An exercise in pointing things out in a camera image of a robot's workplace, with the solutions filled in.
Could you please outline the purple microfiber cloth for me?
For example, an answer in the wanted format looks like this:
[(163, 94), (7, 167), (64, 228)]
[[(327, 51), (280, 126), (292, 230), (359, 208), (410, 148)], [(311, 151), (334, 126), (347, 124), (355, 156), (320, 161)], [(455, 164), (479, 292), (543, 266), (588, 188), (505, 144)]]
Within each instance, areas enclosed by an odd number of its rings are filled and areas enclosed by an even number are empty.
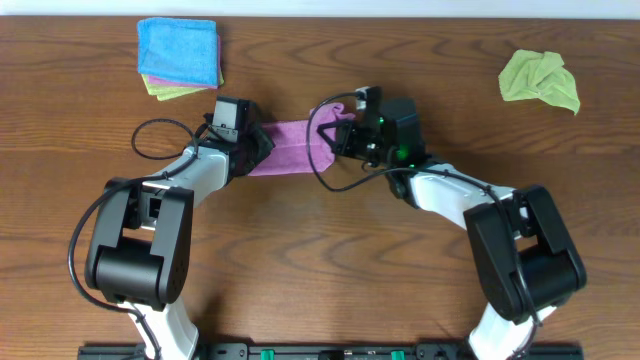
[[(334, 163), (335, 154), (318, 135), (317, 127), (337, 120), (354, 119), (355, 115), (346, 112), (342, 103), (330, 103), (318, 110), (313, 118), (310, 132), (310, 149), (318, 172), (324, 172)], [(306, 153), (307, 124), (307, 120), (265, 124), (263, 128), (272, 137), (275, 148), (249, 175), (256, 177), (312, 173)]]

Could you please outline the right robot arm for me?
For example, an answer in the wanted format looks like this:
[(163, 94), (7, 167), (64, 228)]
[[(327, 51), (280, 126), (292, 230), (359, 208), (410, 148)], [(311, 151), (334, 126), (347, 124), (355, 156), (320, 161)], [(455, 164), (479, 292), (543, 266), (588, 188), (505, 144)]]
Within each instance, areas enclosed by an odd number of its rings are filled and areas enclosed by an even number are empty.
[(424, 344), (417, 359), (580, 359), (572, 345), (537, 345), (544, 320), (587, 281), (584, 263), (549, 191), (491, 185), (427, 152), (415, 103), (354, 93), (361, 120), (308, 127), (340, 156), (373, 167), (394, 196), (466, 231), (487, 306), (458, 346)]

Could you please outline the crumpled green microfiber cloth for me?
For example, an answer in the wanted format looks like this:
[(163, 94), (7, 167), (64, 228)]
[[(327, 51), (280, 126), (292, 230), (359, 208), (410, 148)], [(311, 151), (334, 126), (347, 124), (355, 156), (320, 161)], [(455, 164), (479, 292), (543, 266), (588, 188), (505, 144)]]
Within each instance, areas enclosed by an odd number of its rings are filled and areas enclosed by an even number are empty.
[(538, 99), (568, 109), (577, 115), (581, 102), (574, 76), (556, 52), (519, 49), (498, 75), (498, 86), (506, 102)]

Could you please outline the folded green cloth upper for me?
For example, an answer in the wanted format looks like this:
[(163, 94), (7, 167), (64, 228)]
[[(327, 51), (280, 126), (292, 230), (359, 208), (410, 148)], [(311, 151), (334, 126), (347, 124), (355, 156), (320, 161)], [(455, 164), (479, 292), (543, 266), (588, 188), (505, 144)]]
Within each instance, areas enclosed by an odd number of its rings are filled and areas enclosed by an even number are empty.
[(143, 80), (147, 93), (151, 96), (156, 97), (157, 94), (180, 89), (179, 87), (152, 85), (148, 80), (148, 76), (149, 75), (147, 74), (142, 74), (141, 78)]

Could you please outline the folded blue cloth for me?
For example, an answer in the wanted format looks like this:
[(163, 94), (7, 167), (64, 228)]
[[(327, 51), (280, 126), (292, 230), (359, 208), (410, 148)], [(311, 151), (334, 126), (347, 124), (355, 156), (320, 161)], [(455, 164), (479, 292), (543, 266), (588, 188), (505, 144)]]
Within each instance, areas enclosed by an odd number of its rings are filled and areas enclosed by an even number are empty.
[(137, 23), (138, 72), (162, 79), (218, 84), (217, 24), (154, 17)]

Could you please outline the folded green cloth bottom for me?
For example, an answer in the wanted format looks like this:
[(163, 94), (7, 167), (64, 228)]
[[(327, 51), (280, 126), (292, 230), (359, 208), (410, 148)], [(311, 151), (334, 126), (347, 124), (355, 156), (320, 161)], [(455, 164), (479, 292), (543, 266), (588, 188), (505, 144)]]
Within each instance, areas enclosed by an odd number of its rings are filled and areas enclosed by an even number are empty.
[(205, 88), (180, 88), (177, 90), (157, 94), (156, 98), (158, 101), (167, 101), (202, 91), (205, 91)]

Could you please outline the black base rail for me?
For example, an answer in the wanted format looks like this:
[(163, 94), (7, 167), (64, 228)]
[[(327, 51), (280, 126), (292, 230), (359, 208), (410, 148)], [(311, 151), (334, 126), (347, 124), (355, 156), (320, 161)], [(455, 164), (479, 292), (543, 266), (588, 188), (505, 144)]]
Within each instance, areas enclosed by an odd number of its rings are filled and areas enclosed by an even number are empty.
[[(79, 360), (144, 359), (142, 345), (81, 346)], [(413, 346), (258, 346), (244, 343), (198, 345), (199, 360), (462, 360), (476, 359), (470, 349), (454, 342), (426, 342)], [(535, 345), (523, 359), (583, 360), (576, 345)]]

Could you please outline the folded green cloth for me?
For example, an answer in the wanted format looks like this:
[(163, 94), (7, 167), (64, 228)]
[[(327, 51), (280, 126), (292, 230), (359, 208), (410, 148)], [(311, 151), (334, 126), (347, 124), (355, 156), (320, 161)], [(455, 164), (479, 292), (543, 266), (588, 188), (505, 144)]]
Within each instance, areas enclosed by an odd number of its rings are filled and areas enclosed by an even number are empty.
[(156, 98), (158, 101), (167, 101), (202, 91), (205, 91), (205, 88), (180, 88), (177, 90), (157, 94)]
[(179, 87), (152, 85), (148, 80), (148, 76), (149, 75), (147, 74), (142, 74), (141, 78), (143, 80), (147, 93), (151, 96), (156, 97), (157, 94), (180, 89)]

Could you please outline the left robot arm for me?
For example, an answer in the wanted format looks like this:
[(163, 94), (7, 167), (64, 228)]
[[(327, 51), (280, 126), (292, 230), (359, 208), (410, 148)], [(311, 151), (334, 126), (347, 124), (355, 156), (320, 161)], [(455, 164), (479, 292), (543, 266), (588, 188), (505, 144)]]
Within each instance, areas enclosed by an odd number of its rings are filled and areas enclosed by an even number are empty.
[(98, 305), (127, 314), (145, 359), (190, 359), (199, 331), (181, 292), (189, 269), (195, 208), (237, 177), (250, 174), (275, 144), (257, 123), (202, 124), (187, 132), (167, 166), (139, 178), (114, 178), (86, 214), (96, 218), (85, 283)]

